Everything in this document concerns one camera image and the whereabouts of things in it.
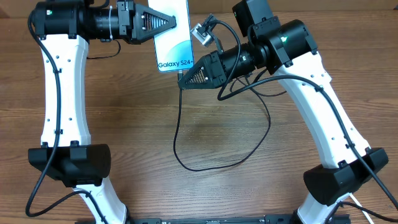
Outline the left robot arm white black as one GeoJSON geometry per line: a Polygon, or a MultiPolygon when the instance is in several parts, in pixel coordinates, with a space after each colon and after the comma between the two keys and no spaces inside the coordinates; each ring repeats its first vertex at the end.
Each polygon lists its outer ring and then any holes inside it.
{"type": "Polygon", "coordinates": [[[173,29],[176,18],[134,1],[41,1],[28,18],[45,69],[45,121],[40,146],[28,151],[42,177],[79,195],[95,223],[131,223],[109,173],[106,144],[93,144],[85,109],[85,68],[91,40],[139,45],[173,29]]]}

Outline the Galaxy S24+ smartphone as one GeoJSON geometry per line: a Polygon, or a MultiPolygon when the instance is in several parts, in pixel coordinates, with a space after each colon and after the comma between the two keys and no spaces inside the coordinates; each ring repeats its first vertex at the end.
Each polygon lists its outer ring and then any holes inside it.
{"type": "Polygon", "coordinates": [[[176,26],[154,37],[157,68],[160,72],[193,67],[193,46],[187,0],[149,0],[149,7],[176,18],[176,26]]]}

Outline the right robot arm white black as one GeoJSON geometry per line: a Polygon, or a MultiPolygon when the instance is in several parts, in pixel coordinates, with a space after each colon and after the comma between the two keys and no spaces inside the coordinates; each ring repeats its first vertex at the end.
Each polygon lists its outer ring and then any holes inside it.
{"type": "Polygon", "coordinates": [[[281,24],[269,3],[245,0],[233,7],[248,42],[232,49],[218,47],[186,73],[181,90],[219,89],[218,99],[233,79],[258,70],[269,72],[293,99],[318,149],[320,165],[303,175],[308,195],[290,215],[266,215],[266,223],[349,223],[336,211],[347,198],[388,163],[382,148],[372,148],[355,129],[331,87],[331,77],[307,26],[300,20],[281,24]]]}

